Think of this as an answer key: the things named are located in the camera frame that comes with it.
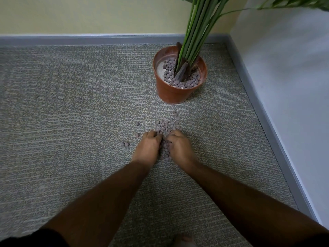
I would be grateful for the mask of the person's left forearm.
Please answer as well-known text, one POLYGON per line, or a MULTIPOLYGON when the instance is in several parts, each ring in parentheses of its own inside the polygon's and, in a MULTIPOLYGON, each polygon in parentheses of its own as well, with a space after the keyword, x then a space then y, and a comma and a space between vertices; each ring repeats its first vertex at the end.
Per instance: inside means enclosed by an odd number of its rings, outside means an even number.
POLYGON ((56 231, 69 247, 108 247, 154 164, 131 161, 69 204, 42 229, 56 231))

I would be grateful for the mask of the long grey skirting board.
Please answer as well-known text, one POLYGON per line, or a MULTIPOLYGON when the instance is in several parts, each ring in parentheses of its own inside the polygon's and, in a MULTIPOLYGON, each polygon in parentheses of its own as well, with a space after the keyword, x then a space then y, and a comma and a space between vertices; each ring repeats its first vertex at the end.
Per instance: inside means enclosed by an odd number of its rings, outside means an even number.
POLYGON ((176 44, 185 35, 172 34, 24 34, 0 36, 2 47, 176 44))

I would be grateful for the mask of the bed of clay pebbles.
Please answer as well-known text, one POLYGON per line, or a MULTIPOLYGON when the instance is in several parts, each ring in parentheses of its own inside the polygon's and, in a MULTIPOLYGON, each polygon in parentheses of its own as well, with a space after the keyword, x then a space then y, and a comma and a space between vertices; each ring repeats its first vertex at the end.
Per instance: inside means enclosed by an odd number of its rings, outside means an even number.
POLYGON ((157 74, 162 80, 171 87, 179 89, 190 89, 197 87, 201 82, 201 72, 197 66, 191 69, 191 73, 183 77, 182 80, 178 81, 174 76, 174 67, 176 60, 174 57, 163 60, 157 68, 157 74))

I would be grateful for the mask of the slanted grey skirting board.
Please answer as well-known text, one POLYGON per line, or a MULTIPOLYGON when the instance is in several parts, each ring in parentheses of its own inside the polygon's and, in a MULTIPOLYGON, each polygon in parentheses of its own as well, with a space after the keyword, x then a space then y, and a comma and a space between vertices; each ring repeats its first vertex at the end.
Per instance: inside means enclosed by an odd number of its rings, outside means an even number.
POLYGON ((267 113, 265 112, 265 109, 257 96, 251 77, 244 65, 238 49, 230 35, 227 35, 226 46, 298 209, 303 214, 322 224, 321 220, 317 218, 316 213, 312 209, 302 185, 300 184, 298 177, 292 168, 292 165, 282 147, 272 123, 270 122, 269 117, 267 116, 267 113))

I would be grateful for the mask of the person's left hand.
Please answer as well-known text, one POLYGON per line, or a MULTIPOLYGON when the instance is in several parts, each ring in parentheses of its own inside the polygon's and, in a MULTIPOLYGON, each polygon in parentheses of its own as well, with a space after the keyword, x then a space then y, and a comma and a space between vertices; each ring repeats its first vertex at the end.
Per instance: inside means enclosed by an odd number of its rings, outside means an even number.
POLYGON ((158 158, 159 145, 160 143, 147 143, 141 139, 133 153, 132 162, 152 168, 158 158))

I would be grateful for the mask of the person's right forearm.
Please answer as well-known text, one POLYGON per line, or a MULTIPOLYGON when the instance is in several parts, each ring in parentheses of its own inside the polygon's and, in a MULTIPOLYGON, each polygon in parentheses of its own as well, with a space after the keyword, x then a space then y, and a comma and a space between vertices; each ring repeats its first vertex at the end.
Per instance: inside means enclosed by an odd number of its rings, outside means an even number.
POLYGON ((253 247, 329 247, 329 230, 298 210, 198 162, 181 168, 253 247))

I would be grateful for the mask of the person's bare foot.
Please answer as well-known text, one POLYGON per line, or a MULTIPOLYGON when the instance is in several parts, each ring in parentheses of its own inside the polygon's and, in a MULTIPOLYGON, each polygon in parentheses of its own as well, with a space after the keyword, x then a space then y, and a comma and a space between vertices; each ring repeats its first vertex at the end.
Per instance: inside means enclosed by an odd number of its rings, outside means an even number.
POLYGON ((175 237, 171 247, 197 247, 193 237, 179 234, 175 237))

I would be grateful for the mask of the pile of brown clay pebbles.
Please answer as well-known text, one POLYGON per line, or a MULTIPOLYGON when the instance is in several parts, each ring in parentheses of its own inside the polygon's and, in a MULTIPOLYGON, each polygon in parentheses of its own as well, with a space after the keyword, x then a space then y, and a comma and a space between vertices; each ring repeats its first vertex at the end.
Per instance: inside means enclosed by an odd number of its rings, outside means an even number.
POLYGON ((172 160, 169 150, 169 143, 167 142, 166 138, 171 132, 175 130, 182 130, 182 125, 183 122, 181 122, 181 117, 177 110, 172 111, 169 118, 159 119, 156 121, 155 134, 162 136, 159 145, 160 160, 172 160))

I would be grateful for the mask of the black shirt sleeve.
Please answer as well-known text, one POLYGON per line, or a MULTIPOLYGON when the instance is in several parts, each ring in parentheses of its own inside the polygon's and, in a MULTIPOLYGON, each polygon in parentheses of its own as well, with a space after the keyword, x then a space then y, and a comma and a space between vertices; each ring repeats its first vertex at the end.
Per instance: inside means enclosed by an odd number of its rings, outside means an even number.
POLYGON ((23 237, 8 237, 0 241, 0 247, 70 247, 55 230, 39 229, 23 237))

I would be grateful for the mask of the terracotta plastic plant pot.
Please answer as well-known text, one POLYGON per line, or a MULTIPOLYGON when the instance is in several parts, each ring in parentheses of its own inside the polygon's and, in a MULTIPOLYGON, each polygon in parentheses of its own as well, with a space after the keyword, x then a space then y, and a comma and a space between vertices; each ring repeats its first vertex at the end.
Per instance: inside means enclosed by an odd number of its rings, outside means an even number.
POLYGON ((164 69, 162 67, 163 61, 169 59, 170 57, 177 56, 178 48, 177 46, 168 46, 160 49, 154 56, 153 59, 153 71, 155 76, 155 83, 158 96, 168 104, 180 104, 186 101, 189 96, 198 90, 206 81, 208 69, 202 57, 198 56, 196 58, 195 67, 198 68, 200 73, 200 80, 198 85, 191 88, 177 88, 169 85, 168 82, 164 80, 164 69))

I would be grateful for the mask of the green leafy potted plant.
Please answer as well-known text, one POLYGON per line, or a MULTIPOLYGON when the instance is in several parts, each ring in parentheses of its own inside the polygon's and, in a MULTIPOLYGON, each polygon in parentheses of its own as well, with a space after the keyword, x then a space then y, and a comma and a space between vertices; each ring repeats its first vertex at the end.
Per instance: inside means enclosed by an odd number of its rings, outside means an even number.
POLYGON ((260 5, 223 12, 229 0, 185 0, 192 4, 183 44, 177 43, 178 54, 172 75, 179 82, 185 81, 196 64, 196 58, 215 23, 230 13, 245 10, 283 8, 310 8, 329 12, 329 0, 265 0, 260 5))

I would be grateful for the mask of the person's right hand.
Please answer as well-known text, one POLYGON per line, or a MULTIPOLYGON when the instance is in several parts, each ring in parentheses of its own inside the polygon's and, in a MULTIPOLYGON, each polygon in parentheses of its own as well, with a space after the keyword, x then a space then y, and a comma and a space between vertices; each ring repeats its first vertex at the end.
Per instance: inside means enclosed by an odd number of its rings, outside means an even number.
POLYGON ((174 163, 188 175, 199 163, 188 138, 184 142, 178 141, 175 143, 169 143, 169 150, 174 163))

